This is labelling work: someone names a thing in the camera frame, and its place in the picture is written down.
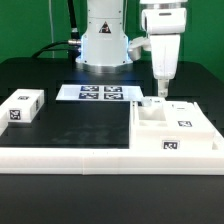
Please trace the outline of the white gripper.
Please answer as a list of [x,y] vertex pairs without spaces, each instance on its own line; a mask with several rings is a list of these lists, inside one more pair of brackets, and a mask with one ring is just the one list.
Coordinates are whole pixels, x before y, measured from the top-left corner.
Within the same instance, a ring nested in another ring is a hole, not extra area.
[[180,35],[151,35],[151,59],[153,75],[158,81],[158,96],[168,96],[170,79],[173,79],[177,70],[180,47]]

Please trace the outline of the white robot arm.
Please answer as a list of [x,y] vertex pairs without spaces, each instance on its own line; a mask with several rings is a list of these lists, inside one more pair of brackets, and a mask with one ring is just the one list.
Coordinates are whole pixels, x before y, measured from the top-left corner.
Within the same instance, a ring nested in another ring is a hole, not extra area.
[[115,72],[151,53],[160,97],[175,77],[188,0],[87,0],[87,29],[77,65],[97,73]]

